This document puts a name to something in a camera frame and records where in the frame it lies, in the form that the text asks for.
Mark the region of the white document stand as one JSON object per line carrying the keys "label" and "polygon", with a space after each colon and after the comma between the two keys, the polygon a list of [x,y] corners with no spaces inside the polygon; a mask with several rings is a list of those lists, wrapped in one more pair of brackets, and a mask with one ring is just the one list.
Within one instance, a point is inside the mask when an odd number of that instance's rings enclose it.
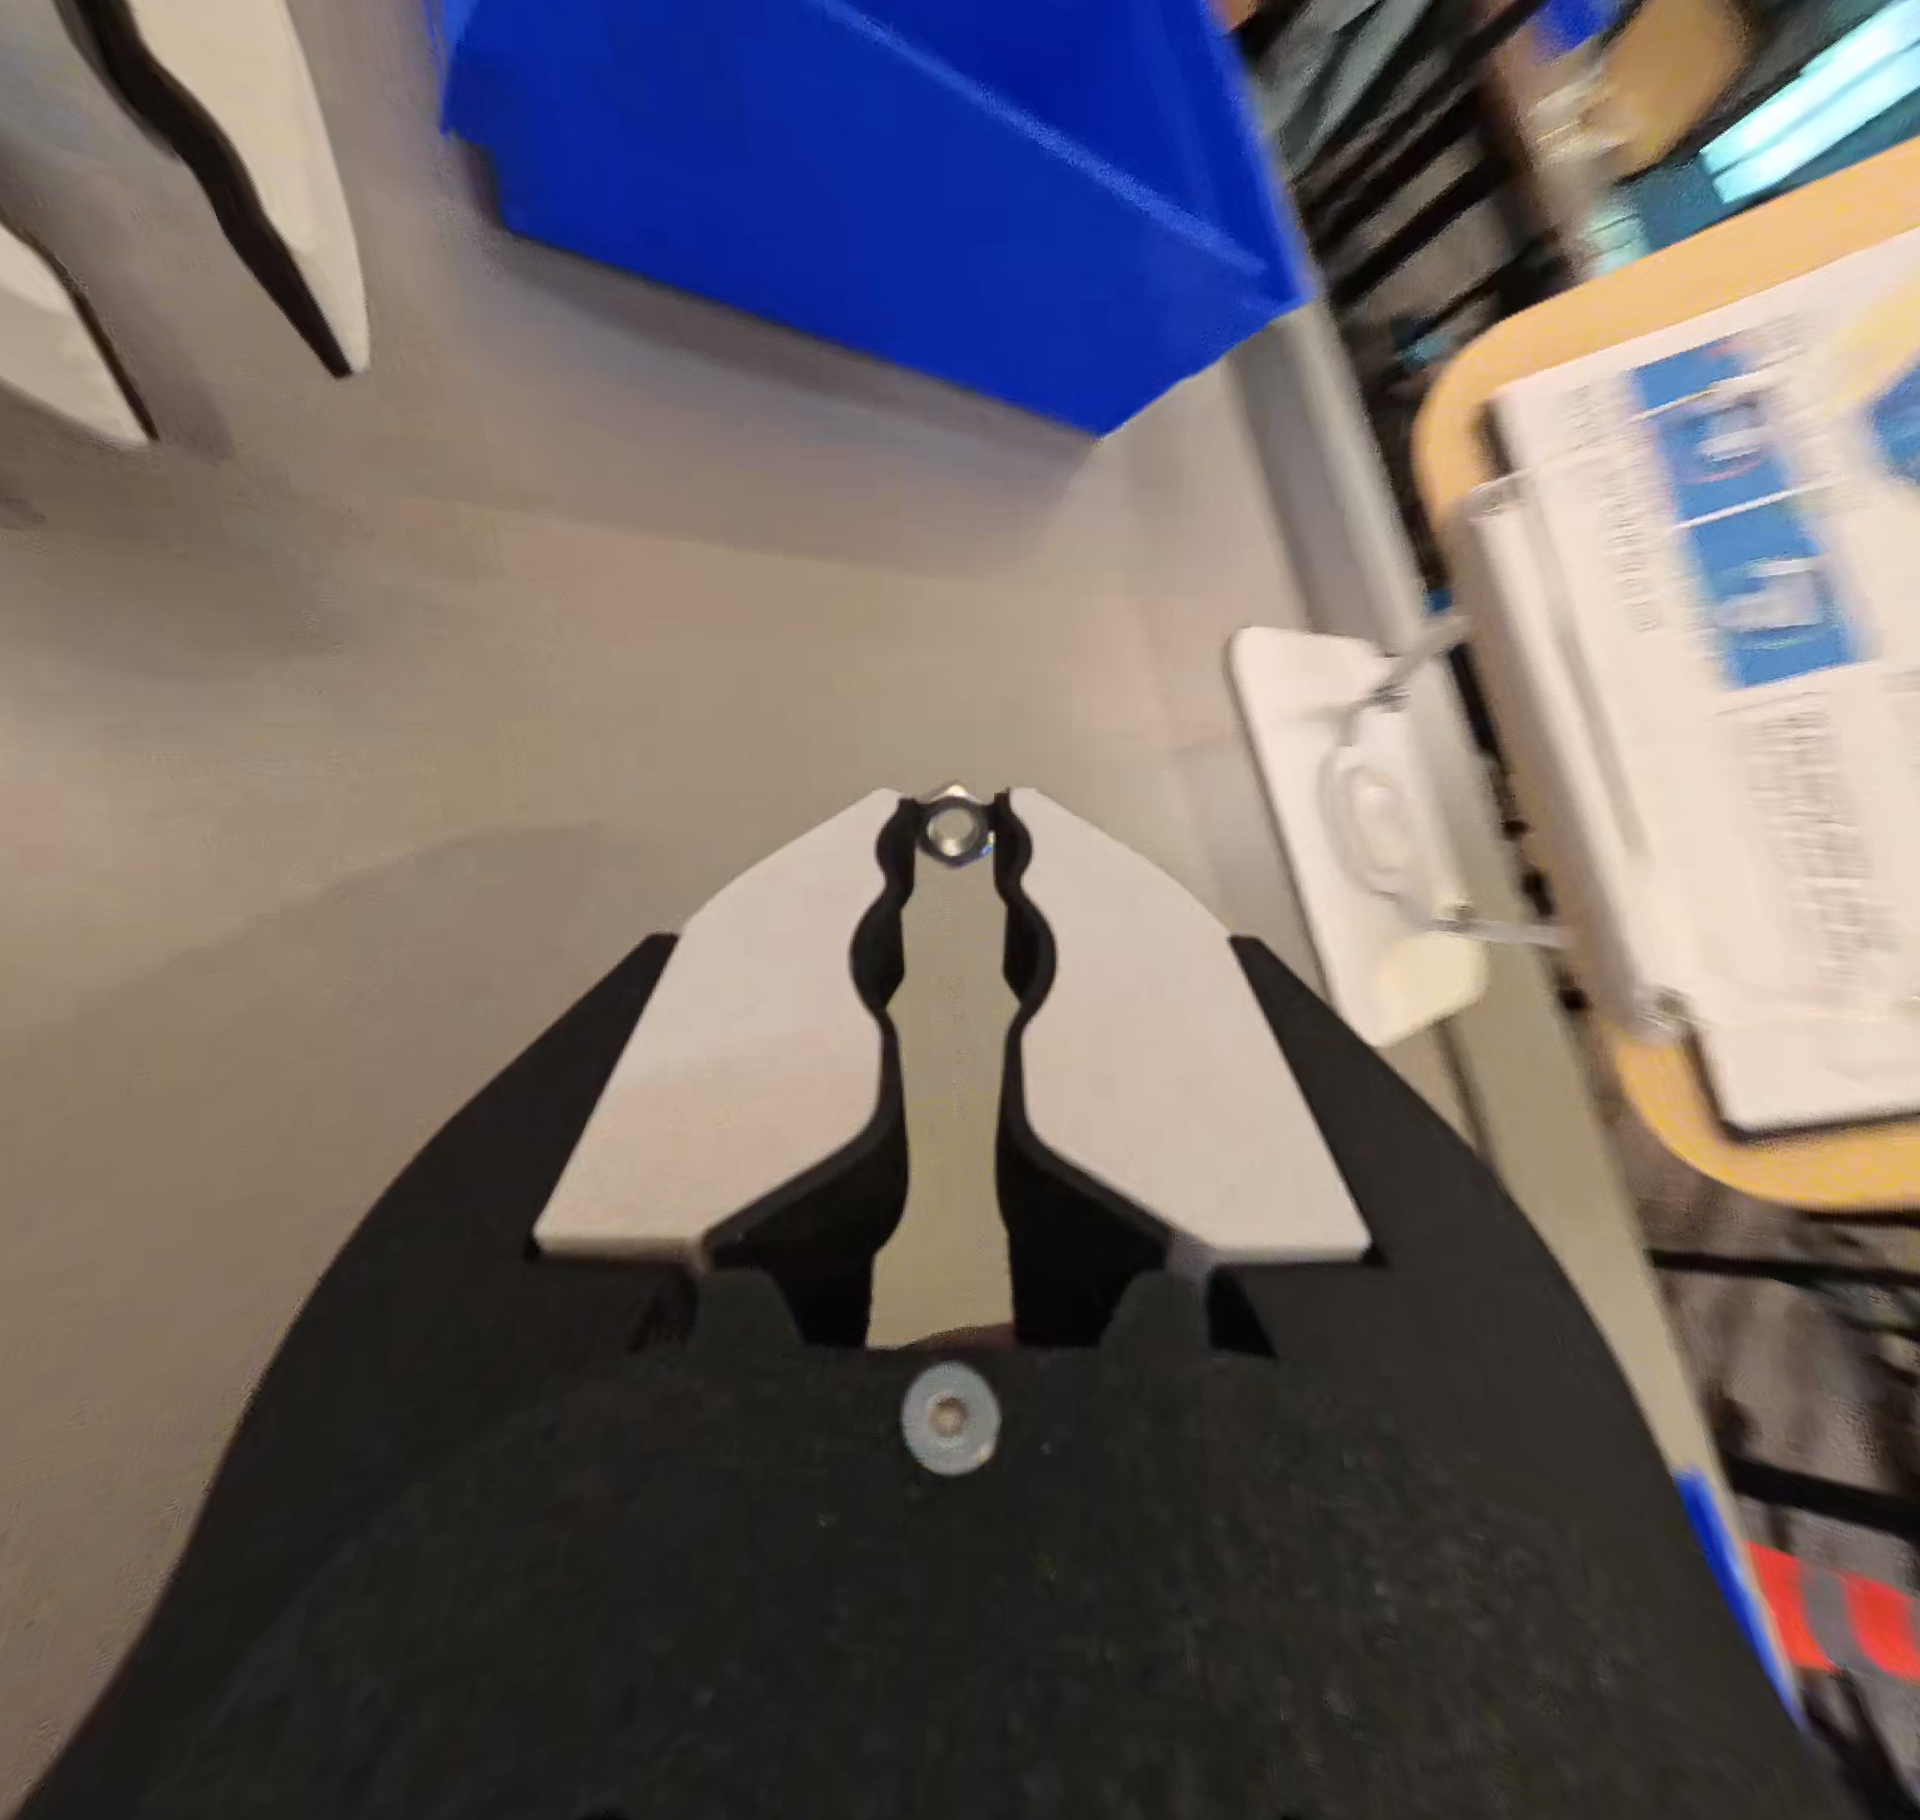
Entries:
{"label": "white document stand", "polygon": [[[1245,627],[1227,649],[1329,1001],[1386,1049],[1465,1011],[1491,987],[1493,953],[1512,948],[1583,962],[1639,1036],[1707,1039],[1735,1024],[1735,994],[1677,925],[1549,541],[1543,473],[1482,486],[1462,524],[1486,590],[1425,621],[1402,651],[1272,627]],[[1470,895],[1437,757],[1411,725],[1457,647],[1489,649],[1517,683],[1522,758],[1543,783],[1532,823],[1558,839],[1567,913],[1495,918]]]}

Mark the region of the orange traffic cone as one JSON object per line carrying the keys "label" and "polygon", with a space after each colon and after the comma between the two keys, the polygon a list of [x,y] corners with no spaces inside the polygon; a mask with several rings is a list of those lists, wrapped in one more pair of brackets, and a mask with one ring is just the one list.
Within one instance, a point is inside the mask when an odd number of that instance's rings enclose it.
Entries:
{"label": "orange traffic cone", "polygon": [[1916,1594],[1759,1543],[1746,1558],[1789,1667],[1918,1687]]}

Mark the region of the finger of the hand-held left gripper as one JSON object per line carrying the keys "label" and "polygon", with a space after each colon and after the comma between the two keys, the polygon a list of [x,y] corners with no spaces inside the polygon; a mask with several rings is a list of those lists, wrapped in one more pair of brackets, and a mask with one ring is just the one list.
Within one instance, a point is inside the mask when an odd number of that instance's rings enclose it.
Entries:
{"label": "finger of the hand-held left gripper", "polygon": [[1,229],[1,389],[100,443],[152,443],[143,405],[64,269]]}
{"label": "finger of the hand-held left gripper", "polygon": [[124,112],[198,182],[323,369],[370,366],[357,238],[286,0],[54,0]]}

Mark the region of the grey desk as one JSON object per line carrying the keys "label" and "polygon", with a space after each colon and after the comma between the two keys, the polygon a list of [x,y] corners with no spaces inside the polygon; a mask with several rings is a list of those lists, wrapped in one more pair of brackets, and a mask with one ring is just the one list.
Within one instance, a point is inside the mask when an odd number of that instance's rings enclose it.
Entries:
{"label": "grey desk", "polygon": [[293,0],[377,366],[4,435],[4,1815],[1831,1815],[1522,1214],[1259,946],[1384,1256],[990,1348],[535,1256],[664,933],[876,788],[1232,911],[1289,595],[1228,385],[1076,448],[509,248],[409,0]]}

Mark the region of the wooden stand board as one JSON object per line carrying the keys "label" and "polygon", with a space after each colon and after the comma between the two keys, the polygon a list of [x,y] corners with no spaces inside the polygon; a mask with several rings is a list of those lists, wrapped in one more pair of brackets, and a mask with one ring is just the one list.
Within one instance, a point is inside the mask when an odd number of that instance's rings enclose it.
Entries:
{"label": "wooden stand board", "polygon": [[[1549,795],[1542,729],[1522,722],[1519,677],[1501,625],[1483,618],[1491,572],[1470,534],[1470,499],[1497,478],[1482,437],[1489,399],[1536,372],[1677,328],[1761,295],[1918,223],[1918,142],[1876,153],[1617,272],[1501,321],[1431,383],[1409,435],[1411,480],[1452,590],[1474,619],[1477,679],[1528,809]],[[1757,1202],[1810,1214],[1913,1215],[1918,1135],[1886,1120],[1825,1135],[1739,1142],[1712,1123],[1707,1097],[1680,1047],[1600,1020],[1630,1110],[1702,1176]]]}

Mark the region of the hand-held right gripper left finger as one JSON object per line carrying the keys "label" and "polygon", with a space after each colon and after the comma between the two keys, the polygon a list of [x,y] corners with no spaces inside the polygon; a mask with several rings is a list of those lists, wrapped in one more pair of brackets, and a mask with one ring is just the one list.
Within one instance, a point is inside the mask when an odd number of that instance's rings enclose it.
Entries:
{"label": "hand-held right gripper left finger", "polygon": [[867,793],[687,919],[533,1228],[542,1258],[758,1271],[808,1343],[867,1343],[910,1179],[887,1007],[918,825]]}

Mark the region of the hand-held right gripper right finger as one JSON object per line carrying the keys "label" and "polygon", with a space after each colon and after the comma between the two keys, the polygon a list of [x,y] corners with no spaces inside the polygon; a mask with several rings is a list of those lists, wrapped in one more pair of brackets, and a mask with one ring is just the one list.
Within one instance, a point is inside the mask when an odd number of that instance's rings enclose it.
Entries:
{"label": "hand-held right gripper right finger", "polygon": [[996,1211],[1021,1348],[1094,1348],[1135,1280],[1347,1264],[1371,1232],[1235,939],[1043,792],[996,795]]}

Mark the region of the printed instruction sheet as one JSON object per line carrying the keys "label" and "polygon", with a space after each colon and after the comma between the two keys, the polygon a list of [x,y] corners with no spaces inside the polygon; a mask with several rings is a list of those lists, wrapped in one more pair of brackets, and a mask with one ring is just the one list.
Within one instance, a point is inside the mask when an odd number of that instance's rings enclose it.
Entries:
{"label": "printed instruction sheet", "polygon": [[1730,1135],[1916,1117],[1916,231],[1486,420],[1627,1011]]}

